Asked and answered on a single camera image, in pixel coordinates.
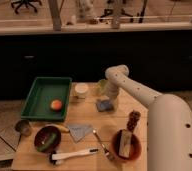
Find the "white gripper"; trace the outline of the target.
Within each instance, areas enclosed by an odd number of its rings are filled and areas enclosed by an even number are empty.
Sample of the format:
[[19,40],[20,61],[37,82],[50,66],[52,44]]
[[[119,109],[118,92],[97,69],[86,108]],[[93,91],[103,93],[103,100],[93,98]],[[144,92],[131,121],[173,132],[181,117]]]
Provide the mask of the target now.
[[117,110],[119,105],[119,100],[117,98],[119,95],[119,87],[111,82],[108,82],[105,85],[105,95],[111,100],[113,110]]

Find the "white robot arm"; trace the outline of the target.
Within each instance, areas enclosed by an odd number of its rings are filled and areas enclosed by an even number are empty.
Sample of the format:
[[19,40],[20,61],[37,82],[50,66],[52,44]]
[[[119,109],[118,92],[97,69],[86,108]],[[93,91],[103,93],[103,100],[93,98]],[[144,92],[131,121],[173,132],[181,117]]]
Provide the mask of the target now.
[[180,97],[163,94],[129,78],[126,65],[106,69],[106,95],[122,88],[147,112],[147,171],[192,171],[192,110]]

